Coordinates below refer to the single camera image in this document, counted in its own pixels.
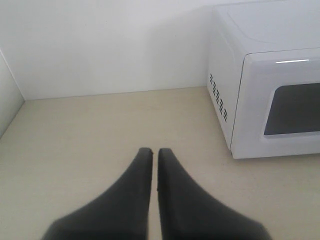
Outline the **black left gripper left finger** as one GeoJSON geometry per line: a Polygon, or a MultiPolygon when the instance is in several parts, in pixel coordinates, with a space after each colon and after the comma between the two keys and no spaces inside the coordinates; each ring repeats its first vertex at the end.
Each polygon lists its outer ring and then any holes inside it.
{"type": "Polygon", "coordinates": [[[153,175],[153,152],[138,150],[119,177],[96,199],[55,220],[44,240],[146,240],[153,175]]]}

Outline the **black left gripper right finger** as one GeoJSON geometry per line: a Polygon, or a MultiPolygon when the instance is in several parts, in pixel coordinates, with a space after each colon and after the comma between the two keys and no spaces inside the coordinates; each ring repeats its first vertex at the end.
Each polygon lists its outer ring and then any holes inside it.
{"type": "Polygon", "coordinates": [[[158,206],[164,240],[269,240],[266,228],[207,193],[170,148],[158,151],[158,206]]]}

